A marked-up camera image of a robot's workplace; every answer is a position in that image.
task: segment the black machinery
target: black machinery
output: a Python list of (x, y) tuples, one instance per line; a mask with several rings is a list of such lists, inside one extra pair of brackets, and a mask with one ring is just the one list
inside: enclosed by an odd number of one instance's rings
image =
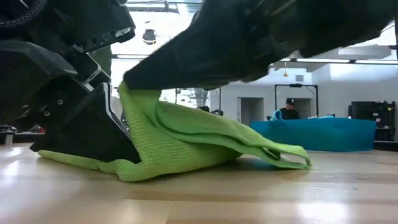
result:
[[(0, 1), (0, 123), (43, 127), (33, 151), (141, 161), (110, 108), (110, 77), (87, 54), (134, 37), (125, 3)], [(396, 9), (396, 0), (204, 0), (190, 27), (124, 82), (151, 90), (250, 82), (297, 50), (312, 57), (378, 37)]]

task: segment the black cap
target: black cap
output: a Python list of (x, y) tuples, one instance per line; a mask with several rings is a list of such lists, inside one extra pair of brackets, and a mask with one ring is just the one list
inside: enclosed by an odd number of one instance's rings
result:
[(294, 106), (294, 99), (288, 98), (288, 99), (286, 99), (286, 103), (287, 103), (288, 105)]

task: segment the metal frame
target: metal frame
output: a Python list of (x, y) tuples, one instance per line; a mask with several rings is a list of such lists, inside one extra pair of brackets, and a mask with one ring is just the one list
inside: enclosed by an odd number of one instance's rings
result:
[(277, 87), (278, 86), (287, 86), (289, 88), (301, 88), (301, 87), (314, 87), (315, 88), (315, 100), (317, 104), (317, 116), (319, 116), (319, 105), (318, 105), (318, 85), (303, 85), (303, 84), (275, 84), (274, 85), (274, 97), (275, 97), (275, 110), (278, 109), (277, 105), (277, 99), (278, 99), (278, 94), (277, 94)]

